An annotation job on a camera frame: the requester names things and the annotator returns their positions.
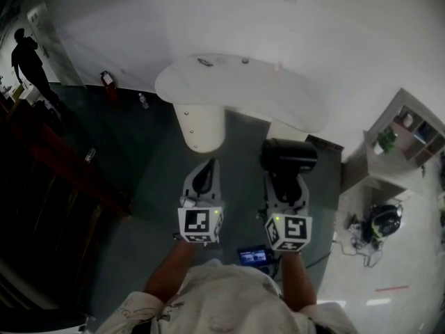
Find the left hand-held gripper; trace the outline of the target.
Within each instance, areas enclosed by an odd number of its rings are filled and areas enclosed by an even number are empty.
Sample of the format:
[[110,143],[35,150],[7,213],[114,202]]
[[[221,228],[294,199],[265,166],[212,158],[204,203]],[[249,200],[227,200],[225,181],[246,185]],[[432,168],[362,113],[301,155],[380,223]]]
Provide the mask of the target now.
[[225,209],[224,202],[217,200],[221,198],[219,161],[212,158],[195,167],[184,180],[183,195],[177,210],[181,238],[205,246],[218,243]]

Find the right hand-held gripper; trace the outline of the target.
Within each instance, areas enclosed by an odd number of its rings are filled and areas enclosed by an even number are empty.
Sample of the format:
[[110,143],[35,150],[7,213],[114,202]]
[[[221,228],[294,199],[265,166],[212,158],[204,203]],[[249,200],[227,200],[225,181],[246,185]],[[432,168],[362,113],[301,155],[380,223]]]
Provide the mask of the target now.
[[[273,251],[299,253],[312,237],[312,217],[308,215],[309,189],[303,179],[297,179],[299,198],[295,208],[276,208],[266,211],[264,225],[270,247]],[[267,206],[277,206],[278,200],[269,172],[264,173],[264,187]]]

